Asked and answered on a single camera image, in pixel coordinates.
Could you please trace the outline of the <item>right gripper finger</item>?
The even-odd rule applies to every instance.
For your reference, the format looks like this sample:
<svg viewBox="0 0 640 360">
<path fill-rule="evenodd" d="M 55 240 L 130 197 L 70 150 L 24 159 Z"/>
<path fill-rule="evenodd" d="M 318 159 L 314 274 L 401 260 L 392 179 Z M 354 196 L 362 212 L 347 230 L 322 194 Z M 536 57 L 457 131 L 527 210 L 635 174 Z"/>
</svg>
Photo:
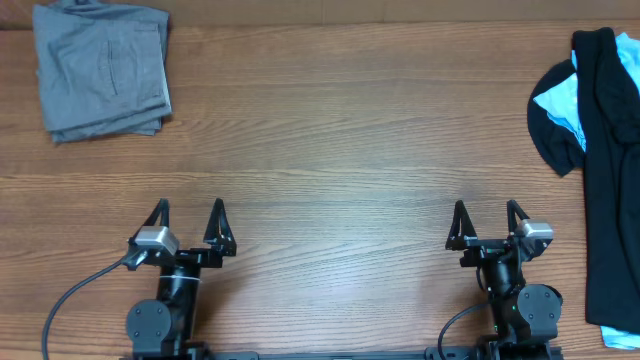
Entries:
<svg viewBox="0 0 640 360">
<path fill-rule="evenodd" d="M 506 210 L 509 233 L 514 236 L 520 236 L 522 231 L 518 229 L 518 226 L 522 220 L 529 219 L 529 216 L 516 200 L 509 200 L 506 203 Z"/>
<path fill-rule="evenodd" d="M 464 202 L 462 200 L 458 200 L 455 203 L 453 220 L 447 240 L 466 241 L 477 239 L 477 233 L 471 222 L 471 218 L 466 210 Z"/>
</svg>

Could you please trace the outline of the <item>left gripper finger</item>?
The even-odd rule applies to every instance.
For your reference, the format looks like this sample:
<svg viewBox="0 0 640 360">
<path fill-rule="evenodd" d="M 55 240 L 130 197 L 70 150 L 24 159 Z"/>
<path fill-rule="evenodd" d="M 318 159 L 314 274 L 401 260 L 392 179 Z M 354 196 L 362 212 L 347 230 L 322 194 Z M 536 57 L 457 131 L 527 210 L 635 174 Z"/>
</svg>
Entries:
<svg viewBox="0 0 640 360">
<path fill-rule="evenodd" d="M 166 198 L 161 198 L 149 217 L 144 221 L 143 226 L 165 226 L 170 223 L 170 205 Z"/>
<path fill-rule="evenodd" d="M 203 242 L 217 247 L 234 247 L 235 239 L 228 222 L 224 201 L 217 198 L 205 230 Z"/>
</svg>

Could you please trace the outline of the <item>grey shorts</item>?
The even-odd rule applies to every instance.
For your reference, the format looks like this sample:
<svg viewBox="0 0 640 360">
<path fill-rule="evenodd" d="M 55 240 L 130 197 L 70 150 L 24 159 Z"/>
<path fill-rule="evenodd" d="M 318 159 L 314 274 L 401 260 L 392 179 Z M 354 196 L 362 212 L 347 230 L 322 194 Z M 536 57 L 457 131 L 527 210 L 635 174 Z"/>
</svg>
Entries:
<svg viewBox="0 0 640 360">
<path fill-rule="evenodd" d="M 169 14 L 101 1 L 55 1 L 32 12 L 38 87 L 56 143 L 153 136 L 171 115 Z"/>
</svg>

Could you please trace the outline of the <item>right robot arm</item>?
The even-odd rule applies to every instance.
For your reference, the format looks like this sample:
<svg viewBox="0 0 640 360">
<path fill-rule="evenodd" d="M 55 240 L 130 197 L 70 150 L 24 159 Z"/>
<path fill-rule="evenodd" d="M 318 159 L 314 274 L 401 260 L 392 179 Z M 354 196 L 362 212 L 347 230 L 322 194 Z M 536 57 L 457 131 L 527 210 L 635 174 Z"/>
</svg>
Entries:
<svg viewBox="0 0 640 360">
<path fill-rule="evenodd" d="M 460 251 L 460 266 L 476 270 L 476 281 L 487 295 L 483 303 L 452 317 L 441 329 L 437 353 L 442 359 L 475 360 L 553 360 L 563 357 L 551 341 L 558 336 L 563 297 L 555 288 L 529 284 L 523 264 L 539 256 L 554 237 L 552 226 L 530 218 L 519 204 L 506 203 L 508 234 L 502 239 L 481 239 L 471 217 L 459 200 L 445 248 Z M 488 309 L 494 333 L 478 338 L 471 347 L 446 348 L 447 330 L 460 318 Z"/>
</svg>

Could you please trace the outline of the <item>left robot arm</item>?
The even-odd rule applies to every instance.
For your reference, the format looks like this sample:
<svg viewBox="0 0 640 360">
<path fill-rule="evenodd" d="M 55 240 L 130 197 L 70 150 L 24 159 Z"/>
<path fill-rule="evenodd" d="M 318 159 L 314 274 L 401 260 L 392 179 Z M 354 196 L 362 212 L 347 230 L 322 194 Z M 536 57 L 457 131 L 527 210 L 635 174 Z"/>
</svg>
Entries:
<svg viewBox="0 0 640 360">
<path fill-rule="evenodd" d="M 224 202 L 215 200 L 201 248 L 182 249 L 169 226 L 170 205 L 161 199 L 128 240 L 122 264 L 160 269 L 156 296 L 136 303 L 126 318 L 134 359 L 211 359 L 209 346 L 191 340 L 201 271 L 220 268 L 236 254 L 237 244 Z"/>
</svg>

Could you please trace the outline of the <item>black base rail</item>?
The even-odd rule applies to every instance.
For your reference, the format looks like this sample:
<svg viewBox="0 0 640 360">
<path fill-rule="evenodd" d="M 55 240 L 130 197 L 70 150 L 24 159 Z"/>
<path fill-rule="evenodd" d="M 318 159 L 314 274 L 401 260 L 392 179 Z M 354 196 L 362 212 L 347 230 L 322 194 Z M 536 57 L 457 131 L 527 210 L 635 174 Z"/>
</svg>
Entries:
<svg viewBox="0 0 640 360">
<path fill-rule="evenodd" d="M 488 355 L 481 355 L 479 350 L 470 346 L 454 346 L 443 348 L 444 359 L 447 360 L 476 360 L 490 359 Z M 500 359 L 544 359 L 545 354 L 540 355 L 512 355 Z M 177 356 L 130 356 L 120 359 L 204 359 L 204 360 L 439 360 L 440 356 L 436 347 L 428 347 L 422 351 L 373 351 L 373 352 L 325 352 L 325 353 L 298 353 L 298 354 L 259 354 L 257 352 L 211 352 L 205 350 L 204 355 L 186 354 Z M 560 347 L 552 347 L 550 358 L 563 360 Z"/>
</svg>

